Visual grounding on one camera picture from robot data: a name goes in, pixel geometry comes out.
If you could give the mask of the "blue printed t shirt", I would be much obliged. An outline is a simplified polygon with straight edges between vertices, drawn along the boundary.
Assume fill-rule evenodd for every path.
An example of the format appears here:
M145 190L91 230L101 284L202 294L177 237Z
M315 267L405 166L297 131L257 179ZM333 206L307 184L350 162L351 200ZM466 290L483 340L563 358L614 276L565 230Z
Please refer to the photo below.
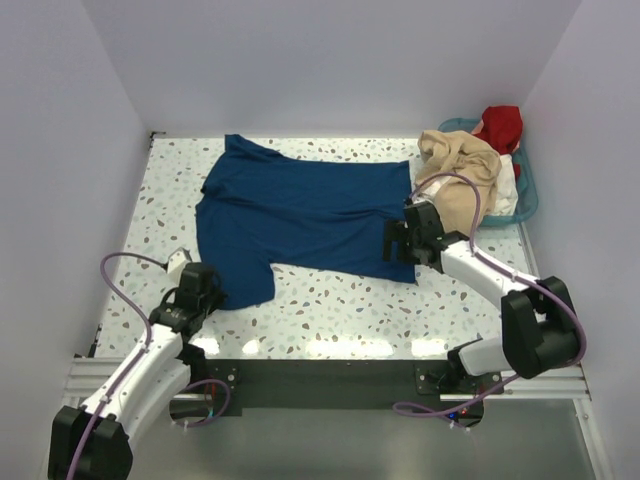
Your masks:
M413 283L413 266L383 259L410 190L406 161L299 160L231 134L195 207L198 252L227 311L273 300L275 264Z

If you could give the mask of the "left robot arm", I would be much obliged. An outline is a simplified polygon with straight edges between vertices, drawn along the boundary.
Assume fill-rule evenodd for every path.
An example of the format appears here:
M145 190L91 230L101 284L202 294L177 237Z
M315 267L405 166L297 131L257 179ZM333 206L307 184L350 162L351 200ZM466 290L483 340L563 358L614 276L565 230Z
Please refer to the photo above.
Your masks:
M207 370L192 337L222 306L218 272L186 264L178 284L146 318L144 337L109 378L80 405L54 417L47 476L50 479L126 479L138 441L182 392L221 393L223 403L203 419L208 424L229 406L231 386Z

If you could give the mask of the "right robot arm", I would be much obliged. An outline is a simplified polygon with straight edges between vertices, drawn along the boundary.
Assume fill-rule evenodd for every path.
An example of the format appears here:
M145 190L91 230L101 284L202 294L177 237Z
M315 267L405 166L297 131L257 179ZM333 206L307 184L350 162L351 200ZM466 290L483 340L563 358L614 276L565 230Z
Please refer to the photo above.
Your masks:
M408 204L402 220L385 222L383 259L393 258L461 281L498 309L498 336L447 354L442 380L452 390L469 392L481 376L504 370L532 379L584 355L584 330L562 280L524 274L484 253L472 237L446 233L432 204Z

